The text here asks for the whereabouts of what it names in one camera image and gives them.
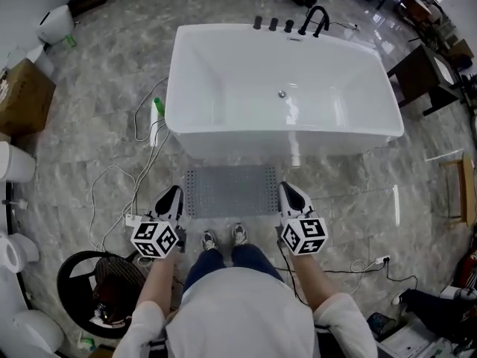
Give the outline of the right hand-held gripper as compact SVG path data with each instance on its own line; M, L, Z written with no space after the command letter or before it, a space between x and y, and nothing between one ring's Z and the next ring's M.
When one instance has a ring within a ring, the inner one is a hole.
M311 198L299 187L279 183L282 220L279 239L294 256L317 254L329 238L325 219L318 217Z

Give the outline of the clear perforated bath mat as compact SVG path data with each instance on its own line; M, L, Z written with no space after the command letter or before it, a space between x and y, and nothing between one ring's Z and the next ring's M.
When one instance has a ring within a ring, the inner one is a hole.
M183 183L193 219L272 216L279 210L277 177L270 165L189 169Z

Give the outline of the person's left shoe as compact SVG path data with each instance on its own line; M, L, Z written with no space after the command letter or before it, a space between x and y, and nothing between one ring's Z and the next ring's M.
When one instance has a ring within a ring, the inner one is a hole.
M211 230L203 232L201 243L204 251L218 250L217 240L215 234Z

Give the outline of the person's shoe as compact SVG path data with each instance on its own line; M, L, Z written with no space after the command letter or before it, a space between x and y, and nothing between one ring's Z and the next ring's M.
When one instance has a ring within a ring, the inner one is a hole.
M217 240L215 234L211 230L203 232L201 243L204 251L218 250Z
M246 245L248 243L247 231L241 223L236 223L232 229L234 246Z

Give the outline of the person's right shoe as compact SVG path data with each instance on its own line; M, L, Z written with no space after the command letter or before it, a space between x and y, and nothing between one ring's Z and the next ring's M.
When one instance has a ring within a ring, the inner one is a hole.
M248 243L247 231L241 223L236 223L232 229L234 246L246 245Z

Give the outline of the person's leg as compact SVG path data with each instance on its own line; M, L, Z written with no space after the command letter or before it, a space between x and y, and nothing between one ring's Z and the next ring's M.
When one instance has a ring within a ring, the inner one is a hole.
M225 268L224 258L219 250L213 248L203 251L199 255L196 263L189 270L184 282L183 294L205 275Z
M279 272L272 266L268 258L255 245L235 245L231 253L234 267L251 269L268 274L283 283Z

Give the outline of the person's white shirt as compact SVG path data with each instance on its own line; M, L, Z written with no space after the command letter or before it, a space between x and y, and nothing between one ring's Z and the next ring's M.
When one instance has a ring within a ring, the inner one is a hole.
M346 358L378 357L348 294L335 294L311 311L269 274L223 268L187 289L171 318L152 301L139 305L113 358L148 358L161 334L173 358L319 358L316 327L331 332Z

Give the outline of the white bathtub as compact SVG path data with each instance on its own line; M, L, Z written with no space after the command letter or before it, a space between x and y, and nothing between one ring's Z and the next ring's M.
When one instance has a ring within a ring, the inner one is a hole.
M294 165L363 154L404 132L376 51L248 24L177 29L165 123L194 158L282 155Z

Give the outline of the black handheld device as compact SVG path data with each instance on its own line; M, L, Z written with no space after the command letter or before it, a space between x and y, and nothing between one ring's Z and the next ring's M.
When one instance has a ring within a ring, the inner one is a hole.
M377 342L386 339L396 327L396 320L374 312L367 319L368 326Z

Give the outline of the flat brown cardboard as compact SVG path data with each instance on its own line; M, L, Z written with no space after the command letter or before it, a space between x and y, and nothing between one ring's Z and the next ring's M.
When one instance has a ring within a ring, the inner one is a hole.
M113 358L115 348L108 345L99 345L90 352L87 358Z

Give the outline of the dark wooden cabinet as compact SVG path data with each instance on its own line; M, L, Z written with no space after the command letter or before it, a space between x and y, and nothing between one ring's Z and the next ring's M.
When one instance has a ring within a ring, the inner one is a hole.
M423 111L423 116L460 101L463 96L458 75L451 65L439 54L425 45L419 45L387 73L395 77L403 99L398 103L402 108L422 95L429 96L431 107Z

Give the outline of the wooden stool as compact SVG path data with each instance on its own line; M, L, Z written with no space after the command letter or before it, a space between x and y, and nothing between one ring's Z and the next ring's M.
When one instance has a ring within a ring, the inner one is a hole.
M459 178L461 212L459 216L450 216L450 225L463 224L471 226L477 219L477 195L474 185L474 168L471 156L464 152L459 160L439 163L439 167L456 166Z

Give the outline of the brown cardboard box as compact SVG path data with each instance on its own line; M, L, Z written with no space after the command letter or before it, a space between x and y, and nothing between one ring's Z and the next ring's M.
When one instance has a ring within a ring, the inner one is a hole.
M27 58L8 70L0 88L0 133L18 137L42 131L55 89Z

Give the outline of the white box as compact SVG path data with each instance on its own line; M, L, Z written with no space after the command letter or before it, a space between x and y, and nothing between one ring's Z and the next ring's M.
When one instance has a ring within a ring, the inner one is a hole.
M421 321L414 320L376 343L378 358L418 358L438 339Z

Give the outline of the white toilet closed lid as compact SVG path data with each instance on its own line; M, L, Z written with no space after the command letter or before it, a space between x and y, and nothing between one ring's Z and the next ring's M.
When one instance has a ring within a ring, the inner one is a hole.
M27 338L27 343L48 354L55 353L63 344L64 333L60 326L39 310L24 310L17 313L13 323Z

